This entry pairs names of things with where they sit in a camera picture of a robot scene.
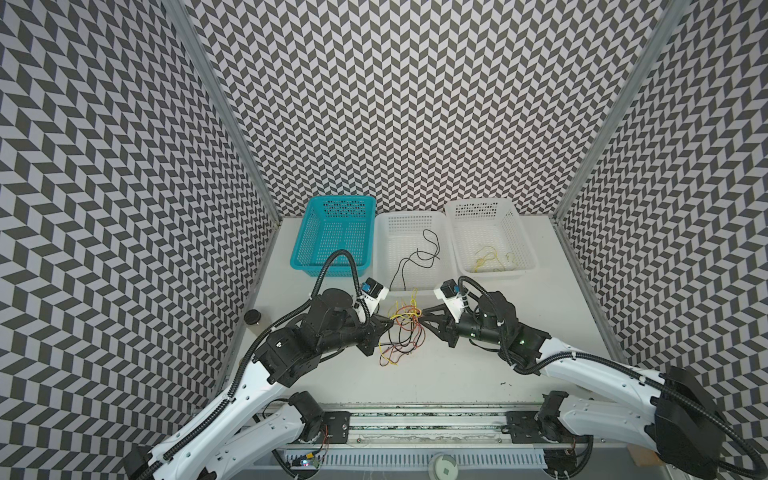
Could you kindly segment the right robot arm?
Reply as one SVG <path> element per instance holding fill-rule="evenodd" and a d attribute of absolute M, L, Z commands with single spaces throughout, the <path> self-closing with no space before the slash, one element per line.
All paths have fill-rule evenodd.
<path fill-rule="evenodd" d="M 519 375 L 560 379 L 597 394 L 595 400 L 546 394 L 536 423 L 547 440 L 617 440 L 652 450 L 699 479 L 714 479 L 721 471 L 766 478 L 766 461 L 691 372 L 642 369 L 580 350 L 522 323 L 501 292 L 487 291 L 468 276 L 445 281 L 434 294 L 440 303 L 425 309 L 421 321 L 450 347 L 461 338 L 489 343 Z"/>

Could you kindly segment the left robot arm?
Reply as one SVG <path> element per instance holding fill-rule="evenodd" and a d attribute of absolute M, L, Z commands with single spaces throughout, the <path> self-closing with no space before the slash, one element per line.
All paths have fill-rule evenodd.
<path fill-rule="evenodd" d="M 347 348 L 372 356 L 392 327 L 392 320 L 375 312 L 387 289 L 373 279 L 361 283 L 356 265 L 349 266 L 352 294 L 321 288 L 339 257 L 353 258 L 344 249 L 329 255 L 309 298 L 257 337 L 226 390 L 176 433 L 124 457 L 128 478 L 232 479 L 296 440 L 322 440 L 325 413 L 307 391 L 292 394 L 254 426 L 247 423 L 322 361 Z"/>

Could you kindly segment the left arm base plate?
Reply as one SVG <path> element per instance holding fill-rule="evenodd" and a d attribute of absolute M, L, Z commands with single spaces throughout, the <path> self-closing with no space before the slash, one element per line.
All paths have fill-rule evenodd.
<path fill-rule="evenodd" d="M 319 439 L 331 445 L 346 444 L 349 438 L 350 423 L 350 411 L 326 411 L 320 424 Z"/>

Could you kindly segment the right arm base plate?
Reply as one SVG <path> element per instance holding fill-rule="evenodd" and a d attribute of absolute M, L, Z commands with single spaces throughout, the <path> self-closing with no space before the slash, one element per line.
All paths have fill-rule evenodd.
<path fill-rule="evenodd" d="M 513 444 L 544 444 L 548 440 L 543 436 L 536 419 L 537 412 L 514 410 L 505 413 L 506 424 L 501 428 L 503 434 L 510 437 Z"/>

